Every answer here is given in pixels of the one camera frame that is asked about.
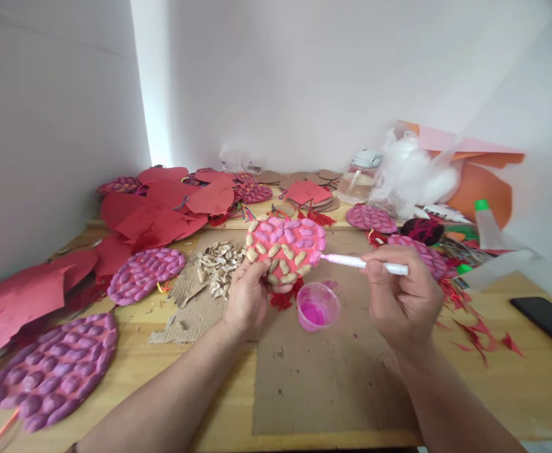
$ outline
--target pile of peanut shells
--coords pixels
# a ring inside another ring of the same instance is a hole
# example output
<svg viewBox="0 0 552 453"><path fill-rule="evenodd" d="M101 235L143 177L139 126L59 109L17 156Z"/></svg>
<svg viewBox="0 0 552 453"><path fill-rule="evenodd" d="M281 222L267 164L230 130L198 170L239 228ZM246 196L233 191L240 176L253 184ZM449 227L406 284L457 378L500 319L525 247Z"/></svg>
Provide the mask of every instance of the pile of peanut shells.
<svg viewBox="0 0 552 453"><path fill-rule="evenodd" d="M200 283L209 284L209 294L216 299L228 300L232 273L243 262L246 248L229 240L214 242L204 253L196 255L196 272Z"/></svg>

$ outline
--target brown cardboard sheet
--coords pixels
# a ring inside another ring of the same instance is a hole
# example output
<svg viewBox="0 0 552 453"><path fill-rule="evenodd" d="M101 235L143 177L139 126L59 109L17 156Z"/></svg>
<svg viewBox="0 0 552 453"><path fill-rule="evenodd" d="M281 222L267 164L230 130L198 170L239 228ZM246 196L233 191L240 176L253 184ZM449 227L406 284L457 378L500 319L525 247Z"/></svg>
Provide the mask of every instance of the brown cardboard sheet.
<svg viewBox="0 0 552 453"><path fill-rule="evenodd" d="M327 240L327 253L371 250L359 231L328 232ZM395 358L370 321L365 277L323 260L304 281L337 284L341 318L309 333L295 304L280 313L269 308L257 352L253 434L417 429Z"/></svg>
<svg viewBox="0 0 552 453"><path fill-rule="evenodd" d="M197 248L190 255L190 261L175 281L173 291L170 292L169 301L174 303L175 313L164 330L151 333L149 344L194 343L221 319L226 309L226 301L222 297L211 298L208 286L203 289L206 284L199 282L192 259L214 242L230 240L233 243L243 244L245 236L246 230L215 229L202 234Z"/></svg>

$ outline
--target wooden tabletop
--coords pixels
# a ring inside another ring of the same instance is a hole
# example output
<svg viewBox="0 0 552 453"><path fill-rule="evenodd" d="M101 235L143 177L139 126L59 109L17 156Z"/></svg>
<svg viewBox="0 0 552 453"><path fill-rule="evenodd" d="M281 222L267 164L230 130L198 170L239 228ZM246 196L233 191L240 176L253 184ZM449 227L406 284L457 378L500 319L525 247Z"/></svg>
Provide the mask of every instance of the wooden tabletop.
<svg viewBox="0 0 552 453"><path fill-rule="evenodd" d="M259 215L271 202L252 205ZM333 228L349 228L345 212L349 205L329 215L338 221ZM246 228L241 220L228 221L227 228ZM70 246L88 247L108 231L92 221L89 228ZM202 230L173 244L189 255ZM489 369L484 368L476 352L463 352L450 340L466 343L463 332L444 310L443 323L452 330L436 327L435 340L454 364L471 390L494 415L520 440L552 440L552 340L527 321L510 304L513 297L541 296L552 301L542 289L520 273L507 276L473 297L472 305L485 318L497 338L509 331L526 358L499 349L488 354ZM94 304L83 316L102 313L113 307L109 299ZM106 376L71 416L56 426L28 434L14 429L0 442L5 452L60 452L79 440L104 415L135 389L173 363L189 345L149 345L154 330L162 330L175 306L155 291L138 304L120 307L114 312L119 323L119 342ZM454 318L472 320L457 311ZM257 345L247 344L215 398L195 436L193 450L199 452L250 452L268 450L304 450L421 445L414 431L361 431L303 433L293 435L252 435ZM0 410L0 428L11 411Z"/></svg>

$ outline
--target green cap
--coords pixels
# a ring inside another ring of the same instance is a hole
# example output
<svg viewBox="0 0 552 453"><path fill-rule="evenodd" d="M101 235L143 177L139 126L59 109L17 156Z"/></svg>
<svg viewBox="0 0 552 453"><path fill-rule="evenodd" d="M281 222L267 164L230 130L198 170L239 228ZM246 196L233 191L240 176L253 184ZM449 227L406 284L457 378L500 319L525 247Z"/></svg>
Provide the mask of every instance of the green cap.
<svg viewBox="0 0 552 453"><path fill-rule="evenodd" d="M475 211L485 211L490 209L487 200L477 200L475 202Z"/></svg>
<svg viewBox="0 0 552 453"><path fill-rule="evenodd" d="M469 271L472 271L473 268L468 264L461 264L456 268L456 270L458 271L458 275L462 275L462 274L466 274Z"/></svg>

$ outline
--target right hand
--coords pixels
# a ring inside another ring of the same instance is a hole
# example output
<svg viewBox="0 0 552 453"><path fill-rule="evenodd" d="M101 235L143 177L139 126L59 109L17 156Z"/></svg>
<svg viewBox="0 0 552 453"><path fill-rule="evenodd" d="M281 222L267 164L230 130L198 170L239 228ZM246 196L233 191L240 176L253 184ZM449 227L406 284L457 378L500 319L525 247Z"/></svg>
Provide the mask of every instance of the right hand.
<svg viewBox="0 0 552 453"><path fill-rule="evenodd" d="M365 254L360 272L370 284L370 316L394 351L416 352L431 342L431 332L444 301L437 285L416 249L383 245ZM405 264L407 276L390 274L382 263Z"/></svg>

